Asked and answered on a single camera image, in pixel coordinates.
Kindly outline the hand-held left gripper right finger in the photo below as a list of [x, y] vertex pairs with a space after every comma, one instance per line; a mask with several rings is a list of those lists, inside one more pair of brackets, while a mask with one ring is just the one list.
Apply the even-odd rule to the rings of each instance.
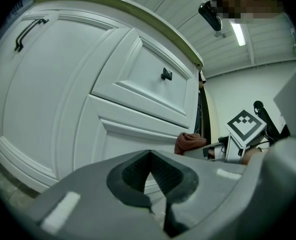
[[163, 226], [150, 226], [152, 240], [239, 240], [237, 205], [228, 206], [244, 167], [150, 152], [150, 172], [162, 195]]

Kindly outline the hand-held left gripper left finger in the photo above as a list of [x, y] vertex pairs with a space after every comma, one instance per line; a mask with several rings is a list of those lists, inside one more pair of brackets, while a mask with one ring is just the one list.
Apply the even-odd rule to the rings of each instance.
[[44, 191], [21, 225], [39, 240], [162, 240], [151, 201], [131, 165], [148, 151], [83, 166]]

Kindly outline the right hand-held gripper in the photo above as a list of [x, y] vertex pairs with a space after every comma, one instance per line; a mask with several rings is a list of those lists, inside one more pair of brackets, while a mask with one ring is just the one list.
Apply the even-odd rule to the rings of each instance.
[[225, 124], [228, 134], [212, 145], [184, 152], [185, 157], [226, 163], [242, 163], [245, 153], [262, 142], [267, 124], [252, 113], [242, 110]]

